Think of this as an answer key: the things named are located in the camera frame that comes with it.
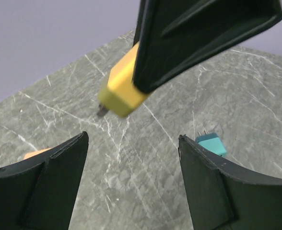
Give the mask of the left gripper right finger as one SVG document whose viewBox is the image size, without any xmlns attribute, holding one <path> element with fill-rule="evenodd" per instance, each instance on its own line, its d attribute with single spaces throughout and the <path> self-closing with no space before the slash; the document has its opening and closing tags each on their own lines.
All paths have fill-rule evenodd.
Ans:
<svg viewBox="0 0 282 230">
<path fill-rule="evenodd" d="M 220 157 L 185 135 L 178 154 L 196 230 L 282 230 L 282 179 Z"/>
</svg>

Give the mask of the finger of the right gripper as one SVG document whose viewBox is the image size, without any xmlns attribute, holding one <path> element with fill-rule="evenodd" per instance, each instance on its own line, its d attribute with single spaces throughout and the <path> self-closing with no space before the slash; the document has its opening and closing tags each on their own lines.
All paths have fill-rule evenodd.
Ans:
<svg viewBox="0 0 282 230">
<path fill-rule="evenodd" d="M 142 0 L 133 83 L 151 93 L 281 20 L 280 0 Z"/>
</svg>

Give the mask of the yellow plug adapter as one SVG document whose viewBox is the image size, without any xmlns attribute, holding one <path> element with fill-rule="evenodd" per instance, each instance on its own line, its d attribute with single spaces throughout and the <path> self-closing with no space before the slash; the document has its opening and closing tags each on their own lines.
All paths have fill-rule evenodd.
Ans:
<svg viewBox="0 0 282 230">
<path fill-rule="evenodd" d="M 102 80 L 98 93 L 98 117 L 105 116 L 109 111 L 119 117 L 127 117 L 150 96 L 133 84 L 138 48 L 139 43 L 136 43 Z"/>
</svg>

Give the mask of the peach cube socket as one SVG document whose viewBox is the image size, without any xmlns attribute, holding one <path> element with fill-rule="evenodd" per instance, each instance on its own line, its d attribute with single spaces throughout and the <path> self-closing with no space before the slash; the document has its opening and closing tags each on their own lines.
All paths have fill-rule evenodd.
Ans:
<svg viewBox="0 0 282 230">
<path fill-rule="evenodd" d="M 33 157 L 33 156 L 35 156 L 35 155 L 38 155 L 38 154 L 40 154 L 40 153 L 42 153 L 42 152 L 45 152 L 45 151 L 49 150 L 49 149 L 50 149 L 50 148 L 41 149 L 41 150 L 36 150 L 36 151 L 33 151 L 33 152 L 29 152 L 29 153 L 25 154 L 23 160 L 26 160 L 26 159 L 28 159 L 28 158 L 31 158 L 31 157 Z"/>
</svg>

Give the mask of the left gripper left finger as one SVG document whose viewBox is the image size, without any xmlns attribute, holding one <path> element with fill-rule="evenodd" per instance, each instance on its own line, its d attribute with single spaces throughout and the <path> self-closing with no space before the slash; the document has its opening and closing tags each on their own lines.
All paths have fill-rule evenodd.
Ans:
<svg viewBox="0 0 282 230">
<path fill-rule="evenodd" d="M 0 167 L 0 230 L 67 230 L 89 146 L 82 132 Z"/>
</svg>

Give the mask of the teal plug adapter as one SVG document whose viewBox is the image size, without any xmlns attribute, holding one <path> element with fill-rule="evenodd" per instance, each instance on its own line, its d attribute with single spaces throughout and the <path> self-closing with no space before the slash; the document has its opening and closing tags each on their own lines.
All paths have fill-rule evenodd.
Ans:
<svg viewBox="0 0 282 230">
<path fill-rule="evenodd" d="M 204 130 L 203 133 L 198 132 L 195 142 L 216 155 L 221 157 L 225 157 L 227 155 L 227 150 L 222 140 L 215 132 L 208 133 L 206 130 Z"/>
</svg>

